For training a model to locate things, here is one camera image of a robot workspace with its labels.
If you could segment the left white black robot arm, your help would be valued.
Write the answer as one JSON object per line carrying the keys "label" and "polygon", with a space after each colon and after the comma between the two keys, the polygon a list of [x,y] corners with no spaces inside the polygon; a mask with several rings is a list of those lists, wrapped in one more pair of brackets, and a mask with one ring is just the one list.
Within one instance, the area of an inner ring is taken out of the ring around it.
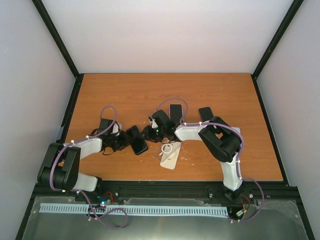
{"label": "left white black robot arm", "polygon": [[37,182],[53,191],[86,191],[92,201],[103,198],[99,177],[79,172],[80,160],[106,149],[121,151],[133,138],[122,130],[116,120],[102,118],[99,127],[81,140],[51,143],[37,175]]}

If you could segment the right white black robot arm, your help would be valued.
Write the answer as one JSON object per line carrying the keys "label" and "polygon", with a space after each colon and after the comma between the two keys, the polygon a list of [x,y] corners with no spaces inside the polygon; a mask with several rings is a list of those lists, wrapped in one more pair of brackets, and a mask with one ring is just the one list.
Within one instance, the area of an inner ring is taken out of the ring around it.
{"label": "right white black robot arm", "polygon": [[201,141],[213,157],[220,162],[223,174],[224,196],[235,201],[243,188],[240,155],[245,146],[241,133],[218,116],[187,123],[182,118],[175,123],[163,110],[157,110],[149,118],[150,124],[142,131],[143,139],[160,143],[164,139],[173,142]]}

